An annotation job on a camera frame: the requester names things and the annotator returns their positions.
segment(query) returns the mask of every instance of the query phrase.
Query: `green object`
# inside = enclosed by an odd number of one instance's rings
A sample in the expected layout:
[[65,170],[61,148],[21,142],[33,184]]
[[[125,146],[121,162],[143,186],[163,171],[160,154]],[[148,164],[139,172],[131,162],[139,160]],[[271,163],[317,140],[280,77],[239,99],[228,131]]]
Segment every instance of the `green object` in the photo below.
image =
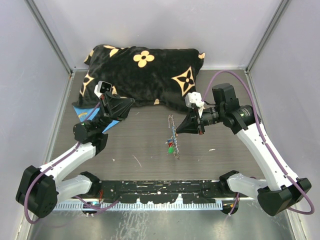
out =
[[174,151],[175,151],[175,148],[173,146],[169,147],[169,149],[168,149],[169,154],[173,154]]

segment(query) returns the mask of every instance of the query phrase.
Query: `white wall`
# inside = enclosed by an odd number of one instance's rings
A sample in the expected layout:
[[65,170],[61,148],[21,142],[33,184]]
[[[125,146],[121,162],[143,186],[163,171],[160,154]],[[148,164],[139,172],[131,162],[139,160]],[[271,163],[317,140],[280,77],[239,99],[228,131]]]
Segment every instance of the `white wall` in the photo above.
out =
[[71,66],[98,44],[196,48],[204,67],[246,67],[280,0],[35,0]]
[[304,216],[303,225],[313,240],[320,235],[319,13],[318,0],[291,1],[251,72],[273,143],[299,177],[311,181],[315,214]]
[[44,160],[68,73],[24,1],[2,1],[0,15],[0,239],[12,240],[22,173]]

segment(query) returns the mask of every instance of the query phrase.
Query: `gray floor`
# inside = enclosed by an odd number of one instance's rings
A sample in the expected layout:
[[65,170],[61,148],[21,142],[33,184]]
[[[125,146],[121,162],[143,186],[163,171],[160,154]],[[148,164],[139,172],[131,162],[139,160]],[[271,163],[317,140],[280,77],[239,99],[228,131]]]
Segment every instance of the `gray floor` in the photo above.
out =
[[80,211],[54,211],[32,226],[28,237],[28,240],[73,239],[294,240],[295,237],[285,212],[268,216],[251,200],[241,200],[238,212],[231,217],[217,210],[108,211],[88,218]]
[[[246,80],[244,71],[237,70]],[[203,93],[215,71],[202,70],[196,79],[197,91]],[[67,101],[52,158],[75,144],[73,126],[79,122],[72,102],[77,101],[85,72],[77,72]],[[249,104],[249,98],[241,84],[224,73],[216,84],[234,86],[240,104]],[[210,92],[208,102],[213,102]],[[206,127],[204,135],[179,134],[180,160],[168,154],[165,144],[171,136],[168,115],[173,114],[178,126],[185,115],[160,105],[132,108],[128,118],[108,131],[105,150],[85,162],[68,177],[88,171],[101,180],[217,180],[230,170],[238,170],[247,176],[263,178],[254,158],[245,145],[222,123]]]

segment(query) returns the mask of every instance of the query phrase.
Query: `blue cloth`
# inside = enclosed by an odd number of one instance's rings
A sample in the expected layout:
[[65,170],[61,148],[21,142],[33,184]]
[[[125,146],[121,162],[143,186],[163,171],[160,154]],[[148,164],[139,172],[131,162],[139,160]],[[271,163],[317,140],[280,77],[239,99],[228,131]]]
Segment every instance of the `blue cloth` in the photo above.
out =
[[[87,117],[87,115],[90,114],[91,111],[93,110],[93,108],[77,108],[75,106],[73,106],[73,108],[74,108],[74,110],[75,110],[76,114],[78,115],[78,118],[80,119],[81,122],[83,122],[85,120],[85,118]],[[99,108],[94,110],[94,112],[92,113],[92,115],[89,117],[88,120],[92,120],[95,117],[95,115],[97,115],[98,111],[99,111]],[[110,123],[109,126],[107,126],[105,128],[103,133],[105,131],[107,131],[108,129],[112,128],[117,123],[119,123],[119,121],[113,120],[112,123]]]

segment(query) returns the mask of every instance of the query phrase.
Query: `black blanket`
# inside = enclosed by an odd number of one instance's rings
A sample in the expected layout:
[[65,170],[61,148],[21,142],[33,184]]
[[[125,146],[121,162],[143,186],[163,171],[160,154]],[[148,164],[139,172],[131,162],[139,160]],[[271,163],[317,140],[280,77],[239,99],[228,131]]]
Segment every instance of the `black blanket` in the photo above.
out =
[[186,112],[184,97],[196,91],[196,76],[205,53],[196,49],[148,49],[96,46],[85,59],[89,65],[83,80],[77,108],[93,108],[99,101],[95,86],[99,81],[112,84],[112,93],[134,98],[135,107],[165,105]]

